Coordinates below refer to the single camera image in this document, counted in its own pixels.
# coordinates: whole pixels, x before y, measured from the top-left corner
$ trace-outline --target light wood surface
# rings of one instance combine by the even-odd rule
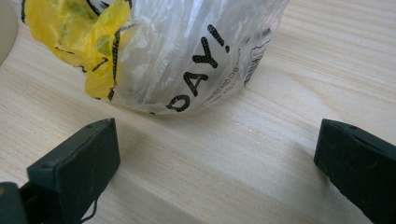
[[[313,156],[323,118],[396,144],[395,1],[291,0],[246,89],[178,116],[93,100],[19,26],[0,66],[0,181],[21,186],[27,166],[114,117],[121,166],[87,223],[371,223]]]

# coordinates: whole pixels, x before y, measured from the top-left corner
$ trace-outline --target wooden table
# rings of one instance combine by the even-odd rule
[[[21,186],[27,166],[114,117],[121,166],[88,223],[370,223],[313,156],[323,118],[396,144],[396,2],[291,0],[246,89],[198,112],[135,112],[83,83],[20,22],[0,67],[0,181]]]

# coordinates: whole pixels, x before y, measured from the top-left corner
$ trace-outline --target crumpled plastic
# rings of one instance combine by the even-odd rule
[[[32,36],[96,99],[153,114],[211,105],[250,80],[289,0],[24,1]]]

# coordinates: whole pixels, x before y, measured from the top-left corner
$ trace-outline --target yellow plastic bag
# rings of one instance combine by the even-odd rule
[[[120,28],[130,11],[125,0],[114,0],[99,16],[85,0],[26,0],[24,21],[59,59],[86,71],[85,92],[108,98],[117,83]]]

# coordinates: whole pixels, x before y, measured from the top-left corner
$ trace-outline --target plastic bag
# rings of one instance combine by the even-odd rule
[[[94,98],[185,112],[246,85],[289,0],[24,1],[33,37],[86,72]]]

